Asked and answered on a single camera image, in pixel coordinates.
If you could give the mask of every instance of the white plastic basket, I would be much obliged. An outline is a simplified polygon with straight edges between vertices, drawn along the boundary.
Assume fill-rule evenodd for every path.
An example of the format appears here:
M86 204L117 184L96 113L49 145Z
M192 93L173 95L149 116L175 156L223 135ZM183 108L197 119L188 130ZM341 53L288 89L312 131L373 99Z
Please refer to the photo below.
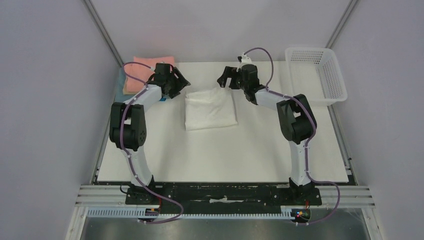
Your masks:
M348 98L333 50L289 47L285 50L293 94L304 94L313 106L330 106Z

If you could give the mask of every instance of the white table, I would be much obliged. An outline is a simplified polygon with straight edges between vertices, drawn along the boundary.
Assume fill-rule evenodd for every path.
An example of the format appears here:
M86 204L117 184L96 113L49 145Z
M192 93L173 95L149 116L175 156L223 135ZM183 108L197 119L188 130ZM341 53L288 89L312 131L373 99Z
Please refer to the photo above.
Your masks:
M258 67L260 82L265 84L270 77L271 64L254 64ZM218 86L216 80L224 67L237 65L237 62L177 64L191 86L174 99L155 103L146 113L144 150L155 181L288 182L292 167L290 148L281 133L277 112L248 102L242 90L233 91L238 125L185 130L185 92ZM292 94L285 61L274 63L274 77L269 86L276 92ZM347 182L329 111L322 106L312 106L312 111L317 133L310 145L311 175L316 180ZM120 150L108 140L97 180L130 181L125 161Z

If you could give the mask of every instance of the white towel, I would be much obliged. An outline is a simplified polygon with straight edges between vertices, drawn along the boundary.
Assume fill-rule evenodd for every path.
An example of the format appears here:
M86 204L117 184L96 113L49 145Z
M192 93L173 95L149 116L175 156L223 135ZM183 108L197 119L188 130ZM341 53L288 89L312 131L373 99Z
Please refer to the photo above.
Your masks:
M236 125L233 98L228 88L216 87L185 95L185 130Z

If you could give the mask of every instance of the robotic arm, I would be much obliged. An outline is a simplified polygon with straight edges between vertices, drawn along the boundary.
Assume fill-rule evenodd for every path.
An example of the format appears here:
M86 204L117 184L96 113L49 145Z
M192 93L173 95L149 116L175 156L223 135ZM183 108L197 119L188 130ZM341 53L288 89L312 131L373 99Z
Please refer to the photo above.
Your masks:
M134 169L136 176L145 185L149 185L153 179L143 147L147 135L145 112L163 97L173 99L178 96L180 91L189 85L178 68L166 63L157 63L154 74L149 78L146 87L134 97L135 100L132 98L125 102L114 102L111 107L109 138L121 149L124 156L127 156L121 148L120 129L124 109L130 104L125 120L131 119L131 123L123 126L123 145L132 157L131 162L127 161L128 167ZM131 183L141 187L136 176L131 176Z
M249 102L277 111L281 132L290 145L290 187L298 195L310 191L314 188L314 183L306 174L305 162L305 142L313 134L310 121L294 100L270 93L265 86L259 83L258 68L252 64L248 56L243 54L238 57L238 60L240 62L239 67L226 66L224 73L218 78L217 82L224 88L227 79L231 79L229 87L233 90L243 90ZM305 95L299 94L294 98L299 100L307 109L316 127L317 122Z

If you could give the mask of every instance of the pink towel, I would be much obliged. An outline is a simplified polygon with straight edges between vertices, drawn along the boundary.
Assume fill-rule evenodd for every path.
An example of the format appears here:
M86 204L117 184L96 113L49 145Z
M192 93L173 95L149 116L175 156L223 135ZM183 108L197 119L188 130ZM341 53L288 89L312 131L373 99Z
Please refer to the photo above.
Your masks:
M134 62L146 64L150 67L155 67L157 63L164 62L166 64L175 65L175 60L173 56L157 57L157 58L140 58L134 57ZM127 74L139 78L145 82L149 77L154 73L149 68L139 65L139 64L128 64L124 67L124 70ZM133 94L138 93L142 90L144 84L141 81L137 81L131 77L126 77L125 85L123 87L124 94L125 92Z

